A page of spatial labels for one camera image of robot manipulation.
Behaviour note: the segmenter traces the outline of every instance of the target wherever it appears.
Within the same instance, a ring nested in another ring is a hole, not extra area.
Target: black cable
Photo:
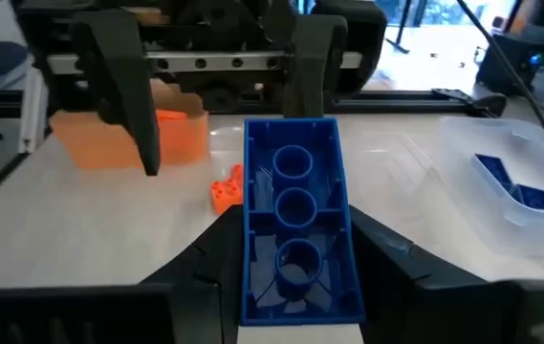
[[[486,38],[486,40],[490,44],[490,48],[496,54],[497,58],[501,61],[501,65],[503,66],[503,69],[505,72],[511,77],[513,82],[518,86],[518,89],[520,90],[520,93],[522,96],[524,96],[531,107],[533,108],[533,111],[535,112],[535,115],[537,116],[537,119],[539,119],[539,123],[541,124],[541,127],[544,130],[544,118],[543,113],[541,112],[541,109],[539,108],[539,105],[537,105],[537,100],[533,97],[527,86],[525,86],[524,82],[520,79],[520,76],[518,73],[513,69],[511,66],[511,63],[509,62],[508,58],[503,54],[503,51],[501,50],[501,47],[492,39],[492,36],[490,33],[484,29],[482,26],[482,23],[478,20],[478,18],[473,14],[473,12],[469,9],[467,4],[464,0],[456,0],[459,3],[459,6],[463,9],[465,14],[469,17],[473,25],[475,25],[476,28],[482,33],[482,35]]]

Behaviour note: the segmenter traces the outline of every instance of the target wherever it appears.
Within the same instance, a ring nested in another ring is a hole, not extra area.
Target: orange container
[[[209,151],[207,112],[201,99],[159,80],[151,80],[151,93],[158,109],[162,165],[205,157]],[[142,168],[138,148],[125,129],[104,123],[95,112],[59,111],[50,123],[78,168]]]

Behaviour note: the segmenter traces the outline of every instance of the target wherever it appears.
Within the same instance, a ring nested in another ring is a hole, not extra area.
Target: blue plastic part
[[[485,156],[481,154],[476,154],[475,157],[488,169],[492,176],[499,181],[504,187],[507,185],[513,185],[511,182],[510,174],[505,169],[501,159],[496,157]]]
[[[518,197],[522,199],[521,201],[516,199],[521,204],[533,209],[544,210],[544,190],[517,184],[514,193],[517,193],[519,195]]]
[[[337,122],[245,127],[242,325],[363,322]]]

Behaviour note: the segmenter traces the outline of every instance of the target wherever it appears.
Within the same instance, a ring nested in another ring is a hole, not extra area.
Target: white table surface
[[[212,158],[164,167],[156,178],[76,170],[49,137],[0,187],[0,288],[140,282],[216,218],[208,186],[242,160],[243,119],[210,118]],[[438,119],[338,117],[350,203],[483,278],[544,279],[544,260],[490,251],[445,196],[428,162],[441,149]],[[357,325],[242,328],[238,341],[362,342]]]

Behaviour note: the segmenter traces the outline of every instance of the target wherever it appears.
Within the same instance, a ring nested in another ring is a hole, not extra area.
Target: clear plastic bin
[[[439,173],[470,226],[494,251],[544,257],[544,210],[516,200],[476,154],[499,158],[513,185],[544,190],[544,131],[514,119],[442,118]]]

